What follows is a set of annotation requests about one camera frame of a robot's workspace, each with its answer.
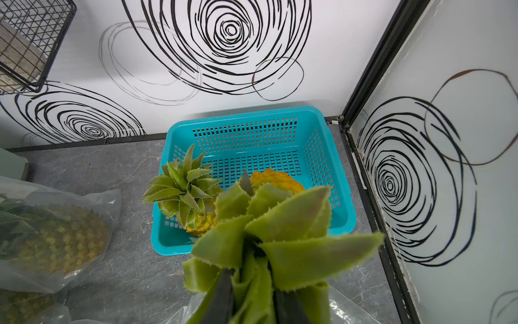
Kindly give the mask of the rear blue-zip clear bag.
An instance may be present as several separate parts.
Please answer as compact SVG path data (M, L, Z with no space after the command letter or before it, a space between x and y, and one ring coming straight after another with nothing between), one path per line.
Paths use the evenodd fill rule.
M1 288L56 293L103 260L121 213L120 190L80 196L1 178Z

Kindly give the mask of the teal plastic basket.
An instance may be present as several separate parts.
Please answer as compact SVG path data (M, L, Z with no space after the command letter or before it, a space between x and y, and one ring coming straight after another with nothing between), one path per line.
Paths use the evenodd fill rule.
M330 186L333 208L328 234L356 226L352 193L333 136L316 108L292 107L182 121L167 132L161 164L183 159L192 147L204 153L219 186L227 189L242 172L282 171L304 188Z

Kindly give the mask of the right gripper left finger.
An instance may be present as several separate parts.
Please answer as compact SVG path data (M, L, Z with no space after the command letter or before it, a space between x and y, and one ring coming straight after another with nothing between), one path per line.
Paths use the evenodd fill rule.
M226 269L215 288L200 323L228 323L233 315L234 293L231 277L233 270Z

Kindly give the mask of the mint green toaster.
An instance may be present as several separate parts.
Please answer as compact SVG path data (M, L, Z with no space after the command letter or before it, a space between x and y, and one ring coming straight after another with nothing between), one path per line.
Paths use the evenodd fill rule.
M0 148L0 174L3 177L25 181L28 177L29 163L24 157Z

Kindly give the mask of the clear zip-top bag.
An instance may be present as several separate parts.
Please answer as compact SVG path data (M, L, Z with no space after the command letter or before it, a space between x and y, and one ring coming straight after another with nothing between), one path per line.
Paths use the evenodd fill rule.
M92 319L73 321L64 305L67 290L55 294L1 289L1 323L102 323Z
M338 290L329 287L329 305L332 323L379 323L364 309L357 306ZM162 323L187 323L190 316L197 310L205 297L205 293L193 295L189 303L183 306L174 315L162 321Z

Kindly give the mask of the yellow pineapple green crown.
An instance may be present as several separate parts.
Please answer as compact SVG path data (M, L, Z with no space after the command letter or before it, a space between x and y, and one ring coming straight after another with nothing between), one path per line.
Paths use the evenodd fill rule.
M184 158L161 167L142 197L142 203L157 203L167 219L176 222L189 234L202 236L217 225L216 200L223 189L213 178L211 164L202 163L205 154L193 157L194 145Z

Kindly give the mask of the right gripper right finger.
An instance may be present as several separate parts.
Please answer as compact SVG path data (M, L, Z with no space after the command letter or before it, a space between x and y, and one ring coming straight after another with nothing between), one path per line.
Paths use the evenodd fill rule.
M275 317L279 324L310 324L303 304L295 292L275 290L273 294Z

